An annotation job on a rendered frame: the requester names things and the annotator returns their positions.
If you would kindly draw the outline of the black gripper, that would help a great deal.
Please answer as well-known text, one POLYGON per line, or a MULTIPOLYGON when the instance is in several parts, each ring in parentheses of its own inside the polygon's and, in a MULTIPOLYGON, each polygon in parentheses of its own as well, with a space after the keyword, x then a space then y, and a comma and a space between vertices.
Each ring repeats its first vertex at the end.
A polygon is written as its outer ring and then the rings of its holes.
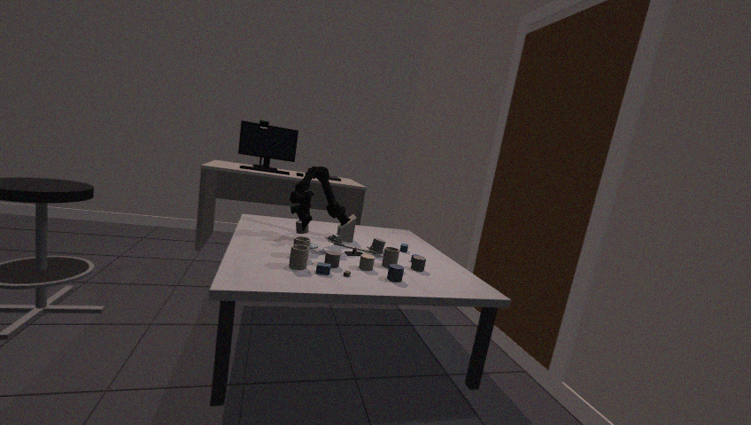
POLYGON ((300 203, 299 205, 302 206, 302 213, 298 213, 297 216, 299 217, 299 220, 302 221, 302 230, 305 230, 309 222, 312 220, 312 216, 310 215, 310 204, 304 204, 300 203))

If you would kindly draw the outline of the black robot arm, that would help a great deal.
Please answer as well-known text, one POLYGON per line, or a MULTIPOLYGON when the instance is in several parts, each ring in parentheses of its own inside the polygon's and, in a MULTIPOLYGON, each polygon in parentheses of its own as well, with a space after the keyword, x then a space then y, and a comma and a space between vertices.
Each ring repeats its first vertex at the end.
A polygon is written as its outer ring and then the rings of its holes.
MULTIPOLYGON (((324 193, 328 200, 328 205, 326 206, 326 208, 329 215, 334 219, 338 218, 338 220, 341 222, 340 224, 343 226, 350 219, 345 215, 345 208, 343 206, 340 206, 340 204, 334 197, 329 184, 329 170, 324 166, 313 166, 308 169, 308 172, 306 173, 303 180, 295 186, 295 191, 291 192, 290 201, 293 204, 311 204, 311 197, 314 195, 314 193, 310 190, 308 192, 305 191, 309 189, 310 181, 313 179, 313 177, 316 177, 317 180, 321 182, 324 193)), ((302 213, 302 206, 294 205, 290 207, 290 210, 291 213, 302 213)))

